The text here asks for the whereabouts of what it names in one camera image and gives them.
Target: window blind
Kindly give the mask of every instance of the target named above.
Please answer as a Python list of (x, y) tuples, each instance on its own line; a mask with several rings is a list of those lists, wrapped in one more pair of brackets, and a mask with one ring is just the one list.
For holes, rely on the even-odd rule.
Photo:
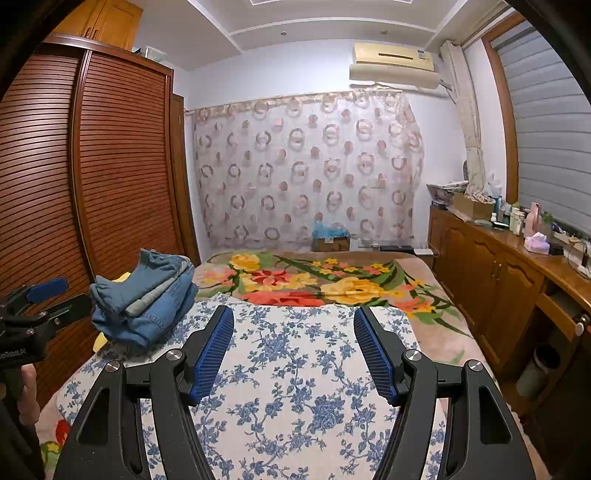
[(548, 42), (523, 22), (492, 43), (515, 114), (519, 202), (591, 232), (591, 105)]

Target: curtain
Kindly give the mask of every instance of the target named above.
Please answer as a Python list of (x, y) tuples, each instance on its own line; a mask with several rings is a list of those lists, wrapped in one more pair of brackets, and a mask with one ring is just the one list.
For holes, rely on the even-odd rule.
[(262, 99), (195, 112), (212, 247), (309, 249), (315, 221), (407, 244), (423, 139), (399, 91)]
[(460, 122), (466, 143), (468, 187), (466, 194), (481, 199), (486, 181), (482, 145), (480, 143), (480, 119), (470, 70), (462, 48), (447, 40), (441, 46), (441, 56), (450, 74), (453, 100), (460, 113)]

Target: bed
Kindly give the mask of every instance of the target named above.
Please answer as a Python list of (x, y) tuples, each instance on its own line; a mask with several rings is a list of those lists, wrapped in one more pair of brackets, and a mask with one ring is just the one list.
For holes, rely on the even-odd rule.
[[(237, 319), (248, 320), (237, 320), (222, 378), (193, 412), (217, 478), (290, 478), (292, 473), (293, 478), (310, 480), (353, 473), (371, 478), (395, 410), (377, 396), (361, 353), (354, 351), (351, 318), (356, 306), (374, 307), (386, 329), (396, 331), (407, 346), (418, 347), (433, 361), (461, 365), (476, 358), (488, 368), (462, 315), (428, 266), (411, 255), (232, 252), (211, 257), (196, 269), (193, 281), (200, 288), (196, 303), (164, 344), (141, 356), (109, 344), (52, 398), (38, 429), (49, 473), (69, 424), (106, 362), (114, 358), (123, 358), (128, 365), (152, 361), (162, 351), (182, 345), (219, 304), (231, 304)], [(274, 322), (264, 319), (268, 315)], [(271, 329), (272, 324), (282, 325), (281, 331)], [(285, 343), (287, 338), (295, 342), (298, 335), (296, 348), (302, 351), (295, 356), (300, 360), (286, 353)], [(274, 350), (271, 356), (264, 352), (269, 348)], [(312, 377), (308, 372), (299, 377), (294, 367), (304, 354), (309, 368), (317, 370)], [(275, 364), (273, 372), (267, 364)], [(299, 395), (306, 396), (306, 401), (293, 400), (303, 388), (307, 393)], [(295, 414), (294, 403), (300, 415)], [(143, 411), (152, 478), (160, 480), (164, 471), (149, 401), (144, 402)], [(445, 411), (443, 401), (436, 410), (425, 479), (437, 476)], [(242, 437), (243, 442), (223, 441), (224, 435)], [(307, 460), (320, 455), (322, 462)]]

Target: silver screw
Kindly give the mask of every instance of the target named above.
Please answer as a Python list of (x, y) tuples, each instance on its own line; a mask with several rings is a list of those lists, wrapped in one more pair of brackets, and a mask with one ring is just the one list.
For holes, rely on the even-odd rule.
[(168, 352), (166, 352), (166, 360), (170, 360), (171, 362), (178, 360), (182, 356), (183, 356), (183, 353), (178, 348), (173, 348), (172, 350), (169, 350)]
[(418, 350), (407, 350), (404, 352), (404, 355), (406, 355), (406, 358), (408, 358), (411, 362), (418, 362), (421, 358), (423, 358), (423, 355)]
[(484, 366), (478, 360), (468, 360), (468, 368), (475, 372), (481, 372)]
[(105, 370), (107, 370), (110, 374), (116, 372), (121, 364), (118, 360), (112, 360), (108, 364), (105, 365)]

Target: blue flower pattern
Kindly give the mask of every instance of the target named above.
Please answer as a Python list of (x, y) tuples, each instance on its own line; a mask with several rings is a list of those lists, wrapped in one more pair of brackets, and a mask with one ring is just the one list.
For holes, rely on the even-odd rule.
[[(134, 352), (108, 344), (64, 385), (58, 408), (71, 424), (104, 365), (151, 362), (181, 346), (205, 326), (220, 304), (234, 311), (235, 334), (208, 397), (191, 409), (214, 476), (336, 480), (373, 477), (384, 455), (398, 409), (381, 398), (353, 332), (352, 307), (267, 307), (217, 294), (197, 301), (163, 341)], [(373, 308), (387, 330), (417, 348), (406, 315)], [(150, 400), (142, 400), (145, 449), (151, 475), (164, 480)], [(439, 403), (423, 479), (439, 472), (445, 435)]]

